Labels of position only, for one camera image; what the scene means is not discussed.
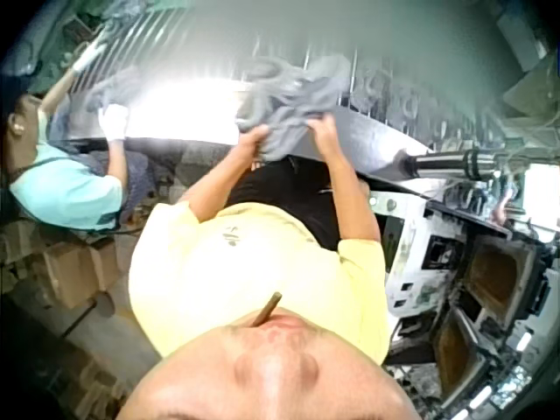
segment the man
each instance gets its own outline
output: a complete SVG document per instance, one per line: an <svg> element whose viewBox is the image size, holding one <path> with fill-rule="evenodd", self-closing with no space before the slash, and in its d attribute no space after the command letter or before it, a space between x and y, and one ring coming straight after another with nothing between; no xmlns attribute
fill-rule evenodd
<svg viewBox="0 0 560 420"><path fill-rule="evenodd" d="M419 418L379 367L389 331L377 222L333 118L309 125L332 194L313 192L290 160L243 177L261 126L179 203L152 212L129 294L164 360L121 420ZM280 307L251 326L274 291Z"/></svg>
<svg viewBox="0 0 560 420"><path fill-rule="evenodd" d="M96 41L92 43L42 101L29 94L19 96L14 89L6 92L10 89L3 86L1 166L19 205L39 221L86 230L114 228L117 215L127 203L130 180L123 146L126 108L110 105L100 113L100 125L108 140L108 164L94 161L96 170L83 164L78 155L53 147L46 138L48 118L76 77L104 48Z"/></svg>

